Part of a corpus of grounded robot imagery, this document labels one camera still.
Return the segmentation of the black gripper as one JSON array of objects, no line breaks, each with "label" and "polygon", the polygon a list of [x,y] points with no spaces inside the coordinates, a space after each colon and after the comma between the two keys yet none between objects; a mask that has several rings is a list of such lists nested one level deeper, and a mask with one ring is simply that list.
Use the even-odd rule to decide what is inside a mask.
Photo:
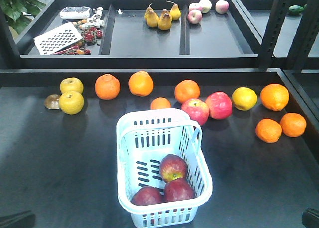
[{"label": "black gripper", "polygon": [[302,213],[302,224],[306,228],[319,228],[319,211],[307,208]]}]

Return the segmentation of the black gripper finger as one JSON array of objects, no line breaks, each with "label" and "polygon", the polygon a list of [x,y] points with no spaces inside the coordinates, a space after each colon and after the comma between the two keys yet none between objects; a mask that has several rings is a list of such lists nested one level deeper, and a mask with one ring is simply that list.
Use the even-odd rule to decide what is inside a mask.
[{"label": "black gripper finger", "polygon": [[35,214],[24,211],[0,218],[1,228],[33,228],[35,226]]}]

